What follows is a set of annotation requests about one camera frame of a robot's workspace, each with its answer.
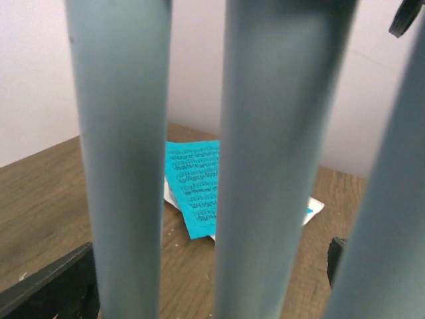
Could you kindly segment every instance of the black plastic piece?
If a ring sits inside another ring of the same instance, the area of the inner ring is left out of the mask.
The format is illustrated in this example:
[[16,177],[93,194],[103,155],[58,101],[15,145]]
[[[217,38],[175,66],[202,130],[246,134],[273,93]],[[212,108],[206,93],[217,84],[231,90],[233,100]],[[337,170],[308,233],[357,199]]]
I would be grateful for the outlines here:
[[347,240],[339,237],[333,237],[329,244],[329,248],[327,250],[327,278],[329,279],[331,287],[335,280],[338,264],[341,260],[346,244]]
[[401,37],[411,26],[422,8],[422,0],[404,0],[398,8],[389,32]]
[[99,309],[91,243],[0,293],[0,319],[97,319]]

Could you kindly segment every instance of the vertical pole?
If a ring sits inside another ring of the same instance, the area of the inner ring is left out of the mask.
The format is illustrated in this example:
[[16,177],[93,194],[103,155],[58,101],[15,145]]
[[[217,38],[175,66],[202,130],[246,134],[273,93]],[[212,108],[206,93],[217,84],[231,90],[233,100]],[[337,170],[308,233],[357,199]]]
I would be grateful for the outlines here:
[[422,24],[326,319],[425,317],[424,61]]
[[66,0],[102,317],[158,318],[168,0]]
[[227,1],[217,318],[280,317],[355,3]]

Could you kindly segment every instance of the dark corner piece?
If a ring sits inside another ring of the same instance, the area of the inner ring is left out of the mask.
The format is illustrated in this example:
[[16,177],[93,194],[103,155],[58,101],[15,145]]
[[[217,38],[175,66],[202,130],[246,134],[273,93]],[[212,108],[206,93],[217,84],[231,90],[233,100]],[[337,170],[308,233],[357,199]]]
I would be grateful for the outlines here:
[[346,239],[333,237],[327,250],[327,277],[331,287],[346,244]]
[[0,293],[0,319],[97,319],[99,308],[91,243]]
[[392,20],[389,33],[396,38],[401,37],[410,28],[419,15],[424,0],[403,0]]

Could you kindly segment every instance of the white wall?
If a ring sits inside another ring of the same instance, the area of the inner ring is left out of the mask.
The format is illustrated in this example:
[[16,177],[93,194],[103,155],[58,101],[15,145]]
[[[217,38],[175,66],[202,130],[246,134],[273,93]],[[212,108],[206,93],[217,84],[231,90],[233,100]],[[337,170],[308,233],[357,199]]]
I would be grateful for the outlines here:
[[[410,52],[387,32],[401,0],[362,0],[322,164],[367,175]],[[169,119],[218,133],[224,0],[175,0]],[[62,0],[0,1],[0,167],[78,135]]]
[[0,1],[0,167],[78,135],[61,0]]

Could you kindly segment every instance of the white paper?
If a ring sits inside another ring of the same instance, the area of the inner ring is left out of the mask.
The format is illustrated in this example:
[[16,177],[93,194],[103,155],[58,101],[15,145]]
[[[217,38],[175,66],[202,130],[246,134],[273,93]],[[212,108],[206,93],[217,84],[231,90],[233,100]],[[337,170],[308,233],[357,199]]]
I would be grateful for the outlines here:
[[[168,181],[167,178],[164,178],[164,199],[172,204],[172,206],[174,206],[175,208],[177,208],[178,210],[180,210],[172,190],[170,189],[170,187],[168,186]],[[308,208],[310,208],[312,210],[311,213],[307,214],[304,218],[304,222],[303,222],[303,226],[305,224],[307,224],[309,221],[311,221],[311,219],[313,217],[315,217],[318,213],[320,213],[320,211],[325,207],[325,204],[323,204],[322,202],[309,197],[309,201],[308,201]],[[210,236],[212,239],[214,239],[215,241],[215,235],[211,235]]]

